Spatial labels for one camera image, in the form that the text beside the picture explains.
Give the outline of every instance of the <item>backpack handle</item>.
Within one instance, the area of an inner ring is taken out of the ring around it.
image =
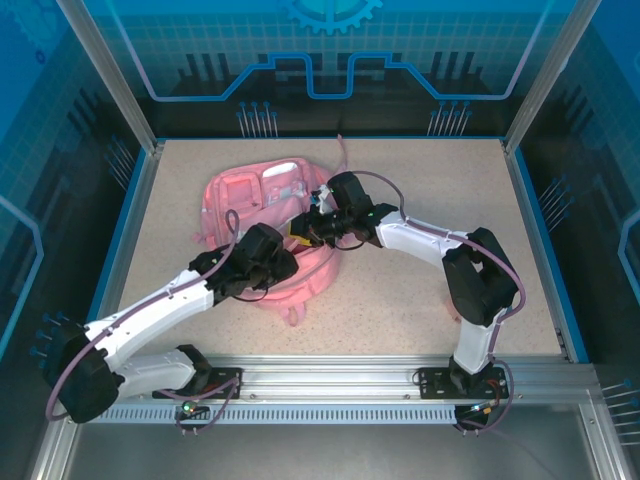
[[[280,310],[280,316],[291,327],[297,327],[302,323],[307,315],[307,307],[304,303],[296,303],[293,307]]]

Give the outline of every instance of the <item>aluminum frame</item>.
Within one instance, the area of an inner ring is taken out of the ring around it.
[[[576,345],[571,336],[565,310],[562,306],[562,300],[558,293],[558,286],[551,271],[551,263],[545,254],[542,235],[535,220],[531,200],[527,195],[522,171],[518,166],[515,151],[510,152],[505,147],[504,152],[507,170],[511,176],[511,182],[520,207],[522,220],[524,222],[525,230],[527,231],[527,236],[529,237],[531,250],[533,251],[533,258],[536,262],[536,266],[538,267],[542,289],[544,290],[545,297],[547,298],[547,304],[549,305],[549,310],[551,312],[551,319],[556,328],[560,330],[563,340],[563,344],[561,345],[566,350],[569,360],[577,362],[579,356],[576,350]]]
[[[156,155],[147,155],[144,159],[145,164],[116,252],[114,268],[100,304],[101,314],[117,309],[128,262],[135,249],[164,144],[160,143],[159,146]],[[530,210],[531,206],[526,191],[522,189],[522,178],[518,175],[518,166],[514,160],[512,155],[507,156],[518,202],[531,236],[532,232],[537,231],[537,226],[527,214],[527,208]],[[535,247],[534,256],[544,257],[542,250],[536,253]],[[234,366],[244,370],[240,399],[234,402],[238,405],[278,405],[282,408],[287,408],[288,405],[292,409],[300,405],[386,405],[388,407],[385,408],[405,409],[411,405],[474,403],[473,400],[420,400],[418,387],[412,381],[413,373],[420,367],[446,367],[448,358],[447,355],[228,355],[213,356],[209,361],[216,366]],[[608,416],[593,365],[570,363],[562,355],[505,355],[501,359],[510,364],[514,373],[515,407],[579,405],[585,435],[601,478],[632,478],[615,435],[615,428]],[[123,403],[145,406],[157,405],[157,402],[170,403],[145,396],[127,399]],[[220,401],[208,403],[215,405]],[[33,480],[62,478],[79,428],[82,426],[66,421],[49,425],[31,477]]]
[[[145,151],[153,153],[158,143],[153,130],[84,2],[56,1],[136,139]]]
[[[554,42],[536,79],[516,113],[505,137],[508,153],[514,153],[538,114],[551,88],[564,70],[569,57],[589,26],[601,0],[576,0],[562,31]]]

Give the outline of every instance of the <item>pink backpack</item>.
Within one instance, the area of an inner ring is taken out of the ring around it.
[[[342,137],[338,141],[343,149],[346,170],[346,152]],[[298,272],[290,279],[264,292],[245,291],[246,300],[257,300],[255,305],[277,310],[285,321],[298,325],[305,316],[304,302],[326,290],[338,275],[340,252],[328,246],[306,248],[288,236],[289,222],[309,210],[311,192],[318,190],[333,175],[304,158],[285,158],[272,162],[246,165],[226,170],[209,182],[202,199],[202,233],[194,240],[206,243],[214,250],[231,240],[224,215],[229,209],[240,217],[240,237],[256,223],[280,231],[284,246],[292,251],[298,262]]]

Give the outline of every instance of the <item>cable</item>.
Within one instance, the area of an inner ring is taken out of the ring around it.
[[[496,328],[493,331],[491,342],[489,343],[489,352],[493,353],[493,348],[495,347],[495,342],[498,336],[498,330],[499,330],[500,324],[504,322],[507,318],[513,317],[516,313],[522,310],[527,300],[527,294],[525,292],[524,285],[522,284],[520,277],[518,277],[518,274],[513,270],[513,268],[507,265],[507,263],[504,262],[502,259],[500,259],[496,254],[494,254],[493,252],[490,252],[489,250],[484,248],[482,245],[478,245],[473,240],[469,240],[466,237],[456,235],[455,233],[442,232],[436,228],[431,228],[426,225],[420,225],[419,223],[415,223],[411,221],[411,219],[407,217],[404,211],[404,201],[405,201],[404,194],[402,193],[402,191],[400,191],[400,189],[396,186],[396,184],[393,183],[391,180],[389,180],[387,177],[384,177],[378,173],[369,172],[366,170],[354,170],[351,173],[353,173],[354,175],[369,175],[371,177],[375,177],[379,180],[382,180],[391,188],[393,188],[393,190],[395,190],[395,192],[398,194],[398,197],[400,198],[400,207],[399,207],[400,216],[405,222],[407,222],[408,225],[411,225],[412,227],[417,228],[418,230],[421,230],[430,235],[436,235],[441,238],[449,238],[451,240],[455,240],[456,242],[463,243],[473,248],[474,250],[477,250],[478,252],[482,253],[485,257],[489,258],[491,261],[496,263],[496,265],[498,265],[507,275],[511,277],[511,279],[514,281],[514,283],[518,287],[518,292],[520,293],[520,301],[518,302],[518,305],[515,306],[515,308],[507,312],[504,316],[500,317],[496,322]]]
[[[213,390],[211,390],[210,392],[207,393],[203,393],[201,395],[195,395],[193,397],[183,397],[182,395],[178,395],[176,393],[173,393],[169,390],[160,390],[160,393],[162,393],[163,395],[166,395],[167,397],[173,398],[174,400],[181,400],[181,401],[192,401],[192,402],[197,402],[198,400],[203,400],[205,398],[209,398],[217,393],[223,392],[227,387],[231,386],[231,389],[229,390],[229,394],[227,395],[227,398],[225,399],[224,403],[222,404],[222,406],[220,407],[220,410],[218,410],[218,413],[216,413],[216,415],[211,419],[211,421],[209,423],[207,423],[206,425],[203,425],[202,427],[193,427],[193,429],[188,430],[184,427],[184,425],[180,422],[180,417],[176,418],[176,427],[180,428],[182,430],[182,434],[186,435],[187,433],[192,433],[194,435],[197,435],[198,432],[203,432],[204,430],[208,430],[209,428],[213,427],[213,425],[220,420],[220,417],[222,417],[222,414],[224,413],[224,411],[226,410],[227,406],[229,405],[229,402],[231,401],[231,397],[233,397],[233,394],[236,393],[236,390],[238,389],[238,384],[240,382],[238,381],[237,377],[233,377],[231,380],[226,381],[225,383],[223,383],[222,385],[220,385],[218,388],[214,388]]]
[[[462,423],[466,423],[467,425],[469,425],[471,427],[476,427],[478,429],[478,431],[480,431],[480,432],[487,431],[487,428],[482,428],[483,425],[481,423],[474,422],[472,420],[462,420]],[[504,433],[504,432],[502,432],[500,430],[493,430],[492,433],[494,433],[495,435],[501,437],[503,440],[506,440],[507,442],[516,444],[518,447],[520,447],[522,450],[524,450],[533,459],[533,461],[535,461],[545,472],[547,472],[551,478],[553,478],[554,480],[560,480],[560,477],[558,475],[556,475],[553,472],[553,470],[551,470],[549,467],[547,467],[545,465],[545,463],[542,460],[540,460],[540,458],[529,449],[529,447],[527,447],[526,445],[521,443],[513,435],[509,435],[508,433]]]
[[[240,298],[240,297],[233,297],[233,298],[241,302],[254,303],[254,302],[259,302],[260,300],[264,300],[268,294],[269,294],[269,287],[265,289],[264,295],[262,295],[260,298]]]
[[[84,348],[82,350],[80,350],[80,352],[78,352],[78,354],[69,362],[69,364],[66,366],[66,368],[62,371],[62,373],[60,374],[60,377],[58,378],[58,381],[56,382],[56,384],[54,385],[53,389],[51,390],[51,394],[49,395],[49,400],[47,400],[47,407],[45,410],[45,415],[47,417],[47,420],[49,420],[50,422],[54,422],[57,420],[62,420],[63,418],[67,417],[69,414],[68,413],[63,413],[60,415],[54,415],[53,414],[53,409],[55,408],[55,404],[56,401],[58,400],[58,396],[60,395],[60,390],[62,390],[62,386],[64,385],[64,383],[67,381],[67,379],[69,378],[69,376],[71,375],[71,372],[73,372],[73,370],[78,366],[78,364],[82,361],[82,359],[91,351],[92,348],[94,348],[98,343],[100,343],[103,339],[105,339],[106,337],[108,337],[109,335],[111,335],[113,333],[113,330],[120,327],[124,322],[126,322],[127,320],[129,320],[133,315],[135,315],[136,313],[144,310],[145,308],[153,305],[154,303],[170,296],[170,295],[174,295],[178,292],[181,292],[182,290],[186,290],[187,288],[190,288],[194,285],[196,285],[197,283],[206,280],[207,278],[209,278],[211,275],[213,275],[216,271],[218,271],[220,269],[220,267],[222,267],[222,265],[224,265],[224,263],[227,261],[227,259],[229,258],[229,256],[231,256],[231,252],[233,251],[233,248],[236,245],[236,242],[238,241],[238,233],[237,231],[239,231],[239,229],[236,229],[236,231],[234,231],[234,229],[231,227],[231,222],[229,220],[230,217],[233,217],[234,223],[236,225],[236,227],[240,224],[240,217],[238,216],[238,214],[236,213],[235,210],[229,210],[227,211],[227,213],[225,214],[225,221],[227,222],[227,227],[229,227],[229,230],[233,232],[232,238],[231,238],[231,242],[229,243],[229,246],[225,249],[224,254],[222,255],[222,258],[220,259],[219,262],[217,262],[210,270],[208,270],[207,272],[205,272],[203,275],[199,276],[198,278],[195,278],[193,280],[190,280],[189,282],[180,285],[178,287],[176,287],[175,289],[171,290],[165,290],[153,297],[151,297],[148,300],[145,300],[144,302],[140,303],[139,305],[135,306],[134,308],[132,308],[131,310],[127,311],[126,313],[124,313],[120,318],[118,318],[116,321],[114,321],[109,327],[105,328],[104,330],[102,330],[102,332],[100,332],[96,338],[94,338],[93,340],[91,340],[87,345],[84,346]]]
[[[343,252],[351,252],[351,251],[353,251],[353,250],[357,250],[357,249],[359,249],[359,248],[360,248],[360,247],[362,247],[365,243],[367,243],[367,242],[359,243],[358,245],[354,245],[353,247],[339,247],[338,245],[336,245],[336,249],[341,250],[341,251],[343,251]]]
[[[509,395],[509,398],[507,399],[507,404],[504,407],[504,410],[502,411],[502,413],[500,414],[498,419],[495,422],[493,422],[491,425],[489,425],[487,427],[483,427],[481,430],[479,430],[481,432],[492,431],[498,424],[500,424],[500,422],[502,422],[502,420],[504,419],[504,417],[507,414],[507,412],[511,409],[511,404],[513,403],[513,395],[514,395],[513,372],[511,371],[511,368],[509,367],[509,365],[506,362],[504,362],[502,360],[498,360],[498,359],[496,359],[494,357],[493,350],[495,348],[496,340],[498,338],[498,332],[500,331],[500,325],[502,325],[502,323],[506,319],[508,319],[510,317],[513,317],[516,313],[518,313],[520,310],[522,310],[522,308],[524,307],[524,305],[525,305],[525,303],[527,301],[527,293],[525,292],[525,288],[524,288],[524,285],[523,285],[522,281],[520,280],[520,277],[515,272],[515,270],[513,270],[513,268],[511,268],[506,262],[504,262],[502,259],[500,259],[493,252],[490,252],[489,250],[484,248],[482,245],[477,244],[473,240],[469,240],[466,237],[462,237],[460,235],[456,235],[455,233],[451,233],[450,231],[449,232],[442,232],[442,231],[440,231],[440,230],[438,230],[436,228],[431,228],[431,227],[429,227],[427,225],[420,225],[419,223],[415,223],[415,222],[411,221],[411,219],[407,217],[407,215],[406,215],[406,213],[404,211],[404,201],[405,201],[405,199],[404,199],[404,195],[403,195],[402,191],[397,187],[397,185],[395,183],[393,183],[387,177],[384,177],[383,175],[380,175],[378,173],[369,172],[369,171],[366,171],[366,170],[354,170],[351,173],[353,173],[354,175],[369,175],[371,177],[375,177],[375,178],[385,182],[387,185],[389,185],[398,194],[398,197],[400,198],[400,207],[399,207],[400,216],[402,217],[402,219],[405,222],[407,222],[407,225],[410,225],[410,226],[412,226],[412,227],[414,227],[414,228],[416,228],[418,230],[421,230],[421,231],[423,231],[425,233],[428,233],[430,235],[436,235],[436,236],[441,237],[441,238],[455,240],[457,242],[460,242],[462,244],[465,244],[465,245],[473,248],[474,250],[477,250],[478,252],[482,253],[484,256],[489,258],[491,261],[493,261],[496,265],[498,265],[507,275],[509,275],[509,277],[511,277],[511,279],[514,281],[514,283],[518,287],[518,292],[520,293],[520,301],[515,306],[515,308],[507,311],[507,313],[505,313],[502,317],[500,317],[496,321],[496,326],[493,329],[493,334],[491,335],[491,340],[489,341],[489,349],[488,349],[489,350],[489,352],[488,352],[489,361],[493,362],[494,364],[502,365],[504,367],[505,372],[507,373],[507,375],[509,377],[509,391],[511,393]]]

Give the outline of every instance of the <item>gear logo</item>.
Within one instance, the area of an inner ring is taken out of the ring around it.
[[[359,28],[363,18],[373,18],[372,10],[382,7],[382,0],[282,0],[290,20],[298,20],[300,27],[311,27],[313,33]]]
[[[0,0],[0,12],[10,13],[36,48],[51,42],[58,30],[54,0]]]

